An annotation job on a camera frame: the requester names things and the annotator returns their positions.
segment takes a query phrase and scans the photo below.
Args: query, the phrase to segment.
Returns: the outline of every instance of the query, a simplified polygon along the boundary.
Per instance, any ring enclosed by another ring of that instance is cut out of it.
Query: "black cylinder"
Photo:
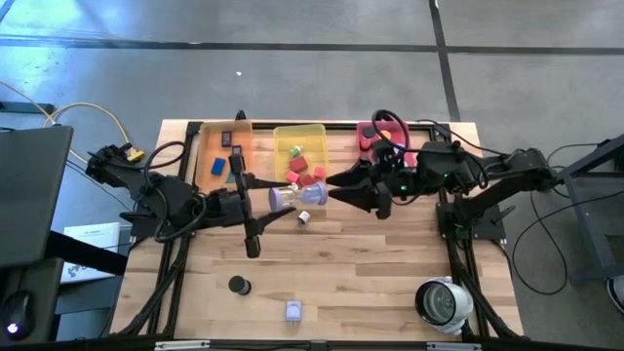
[[[239,295],[246,295],[252,291],[252,283],[245,280],[245,278],[241,276],[234,276],[230,278],[228,287],[231,292]]]

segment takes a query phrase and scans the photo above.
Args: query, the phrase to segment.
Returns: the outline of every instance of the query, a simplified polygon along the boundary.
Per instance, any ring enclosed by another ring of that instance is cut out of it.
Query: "yellow cable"
[[[46,110],[44,110],[37,102],[35,102],[35,100],[33,100],[32,98],[28,97],[26,94],[20,92],[19,90],[17,90],[16,88],[10,86],[9,84],[0,81],[0,85],[3,85],[7,88],[9,88],[10,90],[12,90],[13,92],[15,92],[16,94],[22,96],[23,98],[27,99],[28,101],[30,101],[30,103],[32,103],[35,107],[37,107],[39,109],[39,111],[41,111],[41,113],[43,113],[44,116],[46,116],[46,122],[43,124],[43,128],[46,128],[48,126],[48,123],[52,123],[54,125],[54,123],[57,122],[57,120],[59,119],[60,115],[65,112],[66,110],[72,108],[72,107],[76,107],[76,106],[86,106],[86,107],[91,107],[91,108],[95,108],[98,109],[102,112],[104,112],[106,115],[108,115],[108,117],[112,118],[113,121],[115,121],[115,124],[117,124],[117,127],[119,128],[119,130],[121,131],[122,136],[124,137],[124,140],[126,142],[130,142],[130,138],[128,137],[128,134],[126,133],[126,130],[124,129],[124,126],[122,126],[121,122],[119,122],[119,119],[109,110],[105,109],[102,106],[96,105],[94,103],[90,103],[90,102],[75,102],[75,103],[71,103],[68,104],[67,106],[64,106],[60,109],[58,109],[57,111],[55,111],[52,115],[49,114],[48,112],[46,112]],[[74,157],[76,157],[78,160],[84,162],[85,164],[87,163],[87,160],[85,160],[82,156],[78,155],[78,153],[76,153],[73,149],[69,149],[69,152],[74,155]]]

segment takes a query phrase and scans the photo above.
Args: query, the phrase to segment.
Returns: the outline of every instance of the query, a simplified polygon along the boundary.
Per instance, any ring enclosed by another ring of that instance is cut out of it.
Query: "yellow plastic bin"
[[[290,170],[291,148],[302,146],[301,156],[308,164],[307,171],[301,176],[314,174],[316,167],[325,168],[326,174],[330,172],[328,160],[328,139],[325,126],[311,124],[303,126],[278,127],[273,131],[275,142],[275,179],[286,181],[286,173]]]

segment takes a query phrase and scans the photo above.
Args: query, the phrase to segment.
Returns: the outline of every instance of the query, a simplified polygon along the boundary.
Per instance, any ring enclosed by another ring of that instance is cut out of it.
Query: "yellow connector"
[[[128,156],[128,161],[130,162],[138,162],[140,159],[145,156],[145,153],[142,150],[137,150],[135,148],[130,149],[130,155]]]

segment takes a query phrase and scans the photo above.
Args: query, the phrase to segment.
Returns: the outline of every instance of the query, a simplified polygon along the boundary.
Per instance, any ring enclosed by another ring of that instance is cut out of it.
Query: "security camera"
[[[451,277],[428,280],[416,291],[416,311],[425,322],[440,332],[460,335],[461,327],[472,313],[472,296],[454,284]]]

